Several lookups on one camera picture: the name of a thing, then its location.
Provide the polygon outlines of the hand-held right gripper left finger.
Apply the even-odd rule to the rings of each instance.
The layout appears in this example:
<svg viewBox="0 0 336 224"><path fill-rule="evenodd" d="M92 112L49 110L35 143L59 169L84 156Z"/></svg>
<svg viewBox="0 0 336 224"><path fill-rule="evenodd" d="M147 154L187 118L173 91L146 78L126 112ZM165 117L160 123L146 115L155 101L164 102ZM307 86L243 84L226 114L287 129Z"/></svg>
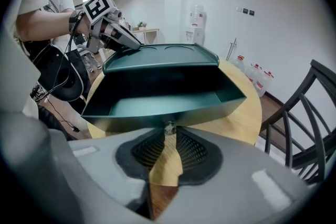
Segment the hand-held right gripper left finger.
<svg viewBox="0 0 336 224"><path fill-rule="evenodd" d="M162 128L145 128L69 145L82 168L108 196L152 220L149 173L164 141Z"/></svg>

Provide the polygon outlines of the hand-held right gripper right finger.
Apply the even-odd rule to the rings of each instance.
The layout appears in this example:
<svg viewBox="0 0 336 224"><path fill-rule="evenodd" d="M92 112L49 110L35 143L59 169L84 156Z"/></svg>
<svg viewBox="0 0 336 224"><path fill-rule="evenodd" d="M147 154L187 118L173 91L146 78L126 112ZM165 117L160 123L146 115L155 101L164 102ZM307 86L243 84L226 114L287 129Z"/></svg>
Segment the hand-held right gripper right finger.
<svg viewBox="0 0 336 224"><path fill-rule="evenodd" d="M180 128L219 147L223 161L207 182L181 186L158 223L281 223L305 201L309 188L290 169L239 140Z"/></svg>

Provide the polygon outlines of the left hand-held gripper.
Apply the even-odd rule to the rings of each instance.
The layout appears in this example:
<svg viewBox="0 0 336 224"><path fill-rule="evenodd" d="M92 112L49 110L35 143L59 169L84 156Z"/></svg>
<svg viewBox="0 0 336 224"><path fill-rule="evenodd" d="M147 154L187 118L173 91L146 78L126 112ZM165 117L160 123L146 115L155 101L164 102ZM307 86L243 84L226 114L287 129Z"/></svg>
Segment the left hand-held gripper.
<svg viewBox="0 0 336 224"><path fill-rule="evenodd" d="M123 46L133 50L140 49L141 42L119 24L122 12L113 0L88 0L84 3L83 10L89 19L87 51L96 53L103 47L120 50ZM111 36L100 32L103 19L111 23Z"/></svg>

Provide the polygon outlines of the person's left hand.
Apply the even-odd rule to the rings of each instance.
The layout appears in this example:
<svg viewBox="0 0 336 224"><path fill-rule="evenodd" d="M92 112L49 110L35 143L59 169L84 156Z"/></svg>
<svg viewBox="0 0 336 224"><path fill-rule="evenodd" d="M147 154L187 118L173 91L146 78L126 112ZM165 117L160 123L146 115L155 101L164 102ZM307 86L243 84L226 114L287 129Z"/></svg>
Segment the person's left hand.
<svg viewBox="0 0 336 224"><path fill-rule="evenodd" d="M116 33L114 26L111 25L111 23L105 19L103 19L102 21L100 32L103 35L110 36L110 37L113 37Z"/></svg>

